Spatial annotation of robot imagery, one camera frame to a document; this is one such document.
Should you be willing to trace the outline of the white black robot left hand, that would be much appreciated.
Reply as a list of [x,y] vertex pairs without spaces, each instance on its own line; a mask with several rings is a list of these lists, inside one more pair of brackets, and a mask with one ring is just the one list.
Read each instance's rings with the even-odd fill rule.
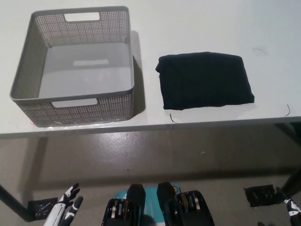
[[79,192],[79,183],[71,186],[53,206],[43,226],[70,226],[83,202],[82,196],[73,201]]

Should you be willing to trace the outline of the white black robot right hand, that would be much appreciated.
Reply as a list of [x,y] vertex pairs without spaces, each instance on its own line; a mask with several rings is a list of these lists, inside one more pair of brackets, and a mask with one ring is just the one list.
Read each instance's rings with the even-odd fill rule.
[[296,204],[296,202],[287,196],[279,187],[276,187],[277,192],[281,196],[281,198],[284,200],[289,219],[290,224],[292,226],[301,226],[301,209]]

